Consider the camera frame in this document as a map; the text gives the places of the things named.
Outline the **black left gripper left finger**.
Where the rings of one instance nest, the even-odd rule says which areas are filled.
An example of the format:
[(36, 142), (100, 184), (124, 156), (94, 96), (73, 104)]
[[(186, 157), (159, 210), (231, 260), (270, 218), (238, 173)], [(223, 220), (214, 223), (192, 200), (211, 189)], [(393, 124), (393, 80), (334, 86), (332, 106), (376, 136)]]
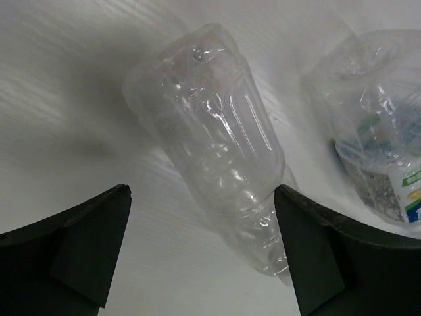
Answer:
[(132, 204), (119, 184), (1, 234), (2, 315), (98, 315), (105, 308)]

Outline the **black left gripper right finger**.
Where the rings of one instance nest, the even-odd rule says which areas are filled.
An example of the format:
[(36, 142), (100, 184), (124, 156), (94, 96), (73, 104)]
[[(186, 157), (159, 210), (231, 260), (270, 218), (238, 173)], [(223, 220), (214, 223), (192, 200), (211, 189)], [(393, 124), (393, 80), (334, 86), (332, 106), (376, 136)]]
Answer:
[(301, 315), (419, 315), (420, 241), (278, 186), (274, 206)]

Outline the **clear bottle green blue label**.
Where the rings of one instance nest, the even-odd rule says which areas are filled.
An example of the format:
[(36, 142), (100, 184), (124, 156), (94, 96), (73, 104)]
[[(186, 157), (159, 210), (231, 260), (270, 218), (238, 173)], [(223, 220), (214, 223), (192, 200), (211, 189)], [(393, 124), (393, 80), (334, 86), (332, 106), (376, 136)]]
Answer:
[(350, 35), (303, 78), (323, 135), (360, 200), (420, 225), (420, 31)]

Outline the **clear unlabelled plastic bottle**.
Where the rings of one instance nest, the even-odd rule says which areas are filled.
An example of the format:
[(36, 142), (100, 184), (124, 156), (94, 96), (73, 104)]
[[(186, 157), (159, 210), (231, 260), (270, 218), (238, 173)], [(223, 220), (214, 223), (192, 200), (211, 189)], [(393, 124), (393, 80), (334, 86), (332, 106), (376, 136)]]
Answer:
[(290, 284), (274, 192), (297, 183), (231, 34), (207, 24), (182, 36), (137, 65), (122, 93), (224, 243)]

